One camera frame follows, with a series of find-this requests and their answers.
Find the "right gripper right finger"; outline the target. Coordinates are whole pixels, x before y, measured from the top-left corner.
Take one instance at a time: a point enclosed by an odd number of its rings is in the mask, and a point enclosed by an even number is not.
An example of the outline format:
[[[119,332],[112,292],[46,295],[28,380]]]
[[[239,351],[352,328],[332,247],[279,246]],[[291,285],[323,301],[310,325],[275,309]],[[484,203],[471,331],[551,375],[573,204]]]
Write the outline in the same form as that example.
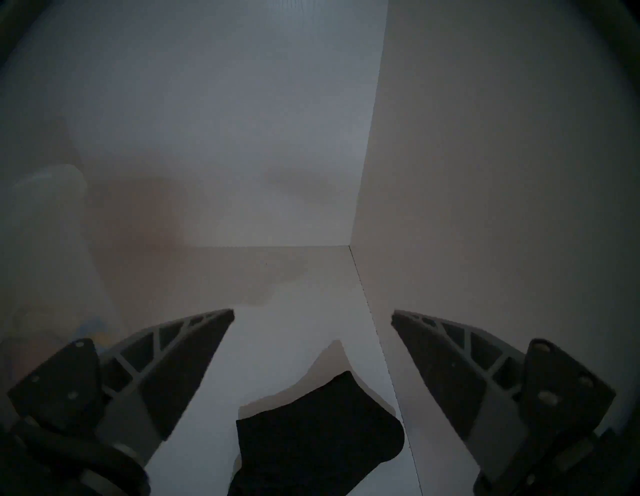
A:
[[[558,345],[395,310],[391,325],[479,467],[474,493],[598,493],[616,392]]]

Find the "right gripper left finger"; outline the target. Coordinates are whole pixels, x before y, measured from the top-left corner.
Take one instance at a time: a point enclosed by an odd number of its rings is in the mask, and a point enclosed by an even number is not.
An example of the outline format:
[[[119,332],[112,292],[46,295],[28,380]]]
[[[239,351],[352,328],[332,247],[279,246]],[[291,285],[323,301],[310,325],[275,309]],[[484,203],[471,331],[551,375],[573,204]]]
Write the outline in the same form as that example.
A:
[[[184,415],[232,309],[142,329],[102,353],[78,338],[8,390],[20,418],[49,431],[133,450],[146,465]]]

